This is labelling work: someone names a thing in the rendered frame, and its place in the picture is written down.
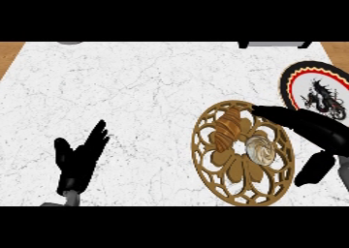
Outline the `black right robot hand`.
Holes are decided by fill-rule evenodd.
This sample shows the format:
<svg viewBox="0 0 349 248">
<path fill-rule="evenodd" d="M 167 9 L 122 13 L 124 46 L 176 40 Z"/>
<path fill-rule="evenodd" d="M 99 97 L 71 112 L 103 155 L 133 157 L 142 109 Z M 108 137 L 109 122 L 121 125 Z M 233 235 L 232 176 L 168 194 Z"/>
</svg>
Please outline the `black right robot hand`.
<svg viewBox="0 0 349 248">
<path fill-rule="evenodd" d="M 293 110 L 282 107 L 253 106 L 251 114 L 287 127 L 322 149 L 310 156 L 294 177 L 297 187 L 316 184 L 334 165 L 332 156 L 349 157 L 349 127 L 304 108 Z"/>
</svg>

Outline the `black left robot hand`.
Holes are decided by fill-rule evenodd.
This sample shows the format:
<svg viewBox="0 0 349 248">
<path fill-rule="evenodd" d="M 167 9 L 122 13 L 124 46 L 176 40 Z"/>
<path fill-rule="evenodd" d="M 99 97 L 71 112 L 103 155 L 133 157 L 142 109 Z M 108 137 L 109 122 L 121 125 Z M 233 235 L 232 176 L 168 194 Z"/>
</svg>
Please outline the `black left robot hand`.
<svg viewBox="0 0 349 248">
<path fill-rule="evenodd" d="M 54 139 L 56 164 L 60 169 L 57 194 L 72 190 L 81 194 L 88 186 L 96 164 L 109 142 L 106 122 L 99 121 L 87 140 L 75 149 L 63 138 Z"/>
</svg>

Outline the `cream frosted cupcake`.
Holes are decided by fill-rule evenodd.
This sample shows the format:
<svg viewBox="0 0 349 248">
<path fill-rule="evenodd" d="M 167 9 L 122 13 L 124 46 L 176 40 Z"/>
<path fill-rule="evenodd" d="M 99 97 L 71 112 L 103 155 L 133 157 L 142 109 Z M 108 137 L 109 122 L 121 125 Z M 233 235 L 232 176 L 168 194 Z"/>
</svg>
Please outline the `cream frosted cupcake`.
<svg viewBox="0 0 349 248">
<path fill-rule="evenodd" d="M 276 150 L 272 142 L 263 136 L 251 136 L 245 141 L 245 154 L 250 161 L 260 165 L 269 166 L 276 157 Z"/>
</svg>

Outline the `dragon print plate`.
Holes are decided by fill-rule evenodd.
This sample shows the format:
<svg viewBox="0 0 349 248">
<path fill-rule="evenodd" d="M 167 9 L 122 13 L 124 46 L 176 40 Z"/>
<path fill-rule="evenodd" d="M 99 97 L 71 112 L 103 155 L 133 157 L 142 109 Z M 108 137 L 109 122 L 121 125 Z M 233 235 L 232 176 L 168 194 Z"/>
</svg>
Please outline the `dragon print plate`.
<svg viewBox="0 0 349 248">
<path fill-rule="evenodd" d="M 279 78 L 288 109 L 307 109 L 349 127 L 349 74 L 325 62 L 291 64 Z"/>
</svg>

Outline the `brown round openwork placemat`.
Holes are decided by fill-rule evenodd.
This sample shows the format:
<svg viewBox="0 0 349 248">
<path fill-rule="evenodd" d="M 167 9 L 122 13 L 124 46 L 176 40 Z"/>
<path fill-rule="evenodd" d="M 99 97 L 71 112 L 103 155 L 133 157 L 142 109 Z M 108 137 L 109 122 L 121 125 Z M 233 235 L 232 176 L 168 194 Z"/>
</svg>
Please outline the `brown round openwork placemat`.
<svg viewBox="0 0 349 248">
<path fill-rule="evenodd" d="M 232 205 L 269 205 L 291 184 L 294 173 L 293 148 L 281 125 L 251 115 L 239 117 L 239 137 L 224 152 L 216 151 L 214 121 L 229 108 L 251 111 L 251 103 L 224 101 L 199 115 L 192 133 L 192 160 L 198 177 L 219 199 Z M 275 146 L 276 157 L 269 166 L 254 164 L 245 154 L 245 141 L 263 136 Z"/>
</svg>

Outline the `brown croissant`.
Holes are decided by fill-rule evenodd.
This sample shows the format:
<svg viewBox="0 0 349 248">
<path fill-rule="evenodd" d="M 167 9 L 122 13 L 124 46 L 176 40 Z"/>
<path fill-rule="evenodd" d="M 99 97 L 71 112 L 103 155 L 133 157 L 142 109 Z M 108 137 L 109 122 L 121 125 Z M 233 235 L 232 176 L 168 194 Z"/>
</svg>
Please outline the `brown croissant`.
<svg viewBox="0 0 349 248">
<path fill-rule="evenodd" d="M 214 121 L 214 145 L 216 151 L 224 152 L 239 137 L 239 110 L 229 108 Z"/>
</svg>

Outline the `grey appliance with black legs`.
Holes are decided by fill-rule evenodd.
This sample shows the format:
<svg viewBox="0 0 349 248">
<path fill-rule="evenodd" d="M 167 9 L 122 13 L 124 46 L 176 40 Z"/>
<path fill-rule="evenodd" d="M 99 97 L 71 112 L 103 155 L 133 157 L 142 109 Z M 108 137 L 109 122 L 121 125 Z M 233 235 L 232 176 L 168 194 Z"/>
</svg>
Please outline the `grey appliance with black legs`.
<svg viewBox="0 0 349 248">
<path fill-rule="evenodd" d="M 238 42 L 239 48 L 248 47 L 297 47 L 307 48 L 312 42 Z"/>
</svg>

